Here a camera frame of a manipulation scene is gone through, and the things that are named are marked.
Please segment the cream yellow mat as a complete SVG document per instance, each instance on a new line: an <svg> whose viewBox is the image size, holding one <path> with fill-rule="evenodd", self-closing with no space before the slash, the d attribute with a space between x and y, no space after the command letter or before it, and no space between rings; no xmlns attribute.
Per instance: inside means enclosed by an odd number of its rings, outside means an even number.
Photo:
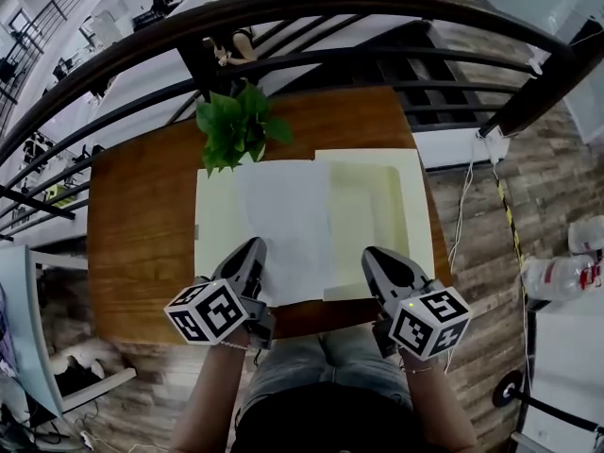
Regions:
<svg viewBox="0 0 604 453"><path fill-rule="evenodd" d="M369 296L361 254L371 245L414 260L434 277L427 194L416 151L319 150L313 159L286 160L315 160L329 167L334 283L325 289L322 301ZM210 276L231 252L254 238L243 222L237 169L197 174L193 267L199 276Z"/></svg>

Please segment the yellow black floor tape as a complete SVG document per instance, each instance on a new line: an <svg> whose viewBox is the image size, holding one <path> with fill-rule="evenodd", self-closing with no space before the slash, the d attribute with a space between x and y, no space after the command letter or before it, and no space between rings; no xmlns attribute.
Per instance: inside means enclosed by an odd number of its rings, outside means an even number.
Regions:
<svg viewBox="0 0 604 453"><path fill-rule="evenodd" d="M498 196L501 201L501 204L503 205L503 208L504 208L504 211L506 214L506 218L507 218L507 223L508 223L508 226L509 226L511 234L512 234L512 246L513 246L514 254L515 254L517 262L518 262L519 272L522 272L524 265L525 265L525 256L523 254L518 231L516 229L515 222L513 220L512 209L508 202L507 196L505 194L502 182L496 172L495 166L493 167L492 174L494 176Z"/></svg>

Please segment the black round stand base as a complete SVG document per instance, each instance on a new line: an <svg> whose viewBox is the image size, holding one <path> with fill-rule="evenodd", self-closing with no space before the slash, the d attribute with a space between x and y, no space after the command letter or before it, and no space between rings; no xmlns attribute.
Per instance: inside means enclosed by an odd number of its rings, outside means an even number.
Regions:
<svg viewBox="0 0 604 453"><path fill-rule="evenodd" d="M513 400L518 400L523 404L529 405L545 414L548 414L558 420L561 420L571 426L580 428L592 433L604 435L604 426L593 421L581 418L572 413L557 409L545 402L522 391L524 376L519 370L509 372L504 376L493 392L492 402L496 408L504 408Z"/></svg>

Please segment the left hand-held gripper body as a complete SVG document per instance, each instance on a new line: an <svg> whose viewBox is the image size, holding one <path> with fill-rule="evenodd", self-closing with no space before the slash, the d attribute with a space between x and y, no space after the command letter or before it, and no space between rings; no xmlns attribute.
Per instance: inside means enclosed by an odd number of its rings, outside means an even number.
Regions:
<svg viewBox="0 0 604 453"><path fill-rule="evenodd" d="M253 347L272 347L275 316L259 300L260 295L257 299L249 297L254 238L220 262L212 277L198 277L164 308L187 344L217 345L244 327Z"/></svg>

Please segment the white frame beam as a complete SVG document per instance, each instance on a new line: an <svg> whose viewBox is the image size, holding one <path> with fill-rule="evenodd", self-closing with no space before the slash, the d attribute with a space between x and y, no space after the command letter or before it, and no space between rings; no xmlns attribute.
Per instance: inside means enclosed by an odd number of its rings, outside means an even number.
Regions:
<svg viewBox="0 0 604 453"><path fill-rule="evenodd" d="M96 398L120 387L136 376L137 372L135 368L126 368L114 375L105 377L91 386L88 386L73 394L64 396L60 400L60 411L62 413L72 411L81 405L93 401Z"/></svg>

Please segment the dark wooden post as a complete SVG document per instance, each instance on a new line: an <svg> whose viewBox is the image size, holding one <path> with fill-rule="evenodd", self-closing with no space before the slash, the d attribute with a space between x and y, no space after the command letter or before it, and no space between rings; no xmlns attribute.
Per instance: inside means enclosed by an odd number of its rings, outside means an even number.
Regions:
<svg viewBox="0 0 604 453"><path fill-rule="evenodd" d="M569 46L574 56L551 55L541 66L542 74L527 81L479 129L481 137L496 127L504 137L522 132L575 89L604 59L604 25L588 20Z"/></svg>

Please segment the person's right forearm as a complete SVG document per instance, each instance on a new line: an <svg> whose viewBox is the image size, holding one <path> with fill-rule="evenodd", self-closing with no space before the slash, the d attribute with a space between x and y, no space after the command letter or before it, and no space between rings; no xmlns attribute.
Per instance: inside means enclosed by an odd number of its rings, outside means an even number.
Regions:
<svg viewBox="0 0 604 453"><path fill-rule="evenodd" d="M482 453L469 416L451 389L437 359L420 361L400 350L411 403L427 441L449 453Z"/></svg>

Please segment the light blue panel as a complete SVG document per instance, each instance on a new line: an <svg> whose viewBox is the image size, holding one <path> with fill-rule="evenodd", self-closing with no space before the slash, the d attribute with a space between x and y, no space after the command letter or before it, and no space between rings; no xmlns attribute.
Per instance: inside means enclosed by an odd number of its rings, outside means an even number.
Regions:
<svg viewBox="0 0 604 453"><path fill-rule="evenodd" d="M0 288L6 298L8 333L16 360L16 377L46 410L62 415L37 294L36 262L24 245L0 249Z"/></svg>

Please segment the black metal railing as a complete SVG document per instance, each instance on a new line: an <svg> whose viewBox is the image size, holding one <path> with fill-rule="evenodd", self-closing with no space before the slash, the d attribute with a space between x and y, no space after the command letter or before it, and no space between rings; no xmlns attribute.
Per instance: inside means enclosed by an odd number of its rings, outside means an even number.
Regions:
<svg viewBox="0 0 604 453"><path fill-rule="evenodd" d="M437 44L435 22L465 25L523 42L551 55L574 57L569 43L501 12L466 0L220 0L155 23L115 44L75 69L43 96L0 143L0 165L44 124L95 85L168 51L183 57L189 76L134 98L70 132L0 184L0 199L11 210L69 218L39 194L88 169L95 154L19 190L20 183L49 160L131 115L182 97L186 106L224 93L246 81L266 87L281 71L305 74L279 85L281 93L348 87L389 87L404 93L404 112L414 131L440 131L470 125L478 130L527 81L542 74L503 57L450 49ZM222 67L208 41L221 31L251 28L256 61Z"/></svg>

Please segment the black balcony railing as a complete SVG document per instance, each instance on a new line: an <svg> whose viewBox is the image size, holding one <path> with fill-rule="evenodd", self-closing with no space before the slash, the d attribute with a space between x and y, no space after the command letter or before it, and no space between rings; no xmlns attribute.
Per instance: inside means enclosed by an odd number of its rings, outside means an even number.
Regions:
<svg viewBox="0 0 604 453"><path fill-rule="evenodd" d="M83 0L50 0L36 16L19 8L8 20L13 44L0 57L0 113L17 104L27 75L59 27Z"/></svg>

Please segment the person's black shirt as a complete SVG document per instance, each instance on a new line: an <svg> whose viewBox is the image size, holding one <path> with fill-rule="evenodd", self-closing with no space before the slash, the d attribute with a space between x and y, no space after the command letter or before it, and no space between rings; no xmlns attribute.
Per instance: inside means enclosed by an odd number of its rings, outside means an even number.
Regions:
<svg viewBox="0 0 604 453"><path fill-rule="evenodd" d="M412 413L390 398L333 383L270 394L246 410L231 453L428 453Z"/></svg>

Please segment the green potted plant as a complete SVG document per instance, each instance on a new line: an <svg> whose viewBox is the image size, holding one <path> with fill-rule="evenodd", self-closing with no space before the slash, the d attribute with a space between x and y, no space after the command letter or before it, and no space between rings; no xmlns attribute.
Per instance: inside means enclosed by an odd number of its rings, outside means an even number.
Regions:
<svg viewBox="0 0 604 453"><path fill-rule="evenodd" d="M272 101L248 81L235 96L211 92L208 102L196 104L195 117L207 137L202 162L208 176L235 169L245 157L260 161L269 141L294 140L291 126L272 112Z"/></svg>

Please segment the white A4 paper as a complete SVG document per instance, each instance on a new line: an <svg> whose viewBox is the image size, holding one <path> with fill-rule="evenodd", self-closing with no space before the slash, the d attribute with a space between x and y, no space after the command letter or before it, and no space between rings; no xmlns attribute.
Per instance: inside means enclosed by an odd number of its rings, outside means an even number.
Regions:
<svg viewBox="0 0 604 453"><path fill-rule="evenodd" d="M260 298L271 307L321 300L334 283L329 167L274 160L235 171L243 222L267 245Z"/></svg>

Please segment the person's left forearm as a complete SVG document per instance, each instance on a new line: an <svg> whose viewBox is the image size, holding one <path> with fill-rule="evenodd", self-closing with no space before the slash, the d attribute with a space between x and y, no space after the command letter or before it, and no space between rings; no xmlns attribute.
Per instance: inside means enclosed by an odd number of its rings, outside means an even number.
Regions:
<svg viewBox="0 0 604 453"><path fill-rule="evenodd" d="M187 406L176 421L169 453L225 453L246 348L212 346Z"/></svg>

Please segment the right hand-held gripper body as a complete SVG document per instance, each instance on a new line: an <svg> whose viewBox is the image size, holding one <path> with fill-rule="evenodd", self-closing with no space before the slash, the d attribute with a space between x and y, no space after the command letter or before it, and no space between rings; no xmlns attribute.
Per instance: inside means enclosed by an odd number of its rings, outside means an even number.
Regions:
<svg viewBox="0 0 604 453"><path fill-rule="evenodd" d="M405 349L428 361L455 348L472 312L453 287L431 278L415 261L375 246L372 266L385 300L373 324L383 357Z"/></svg>

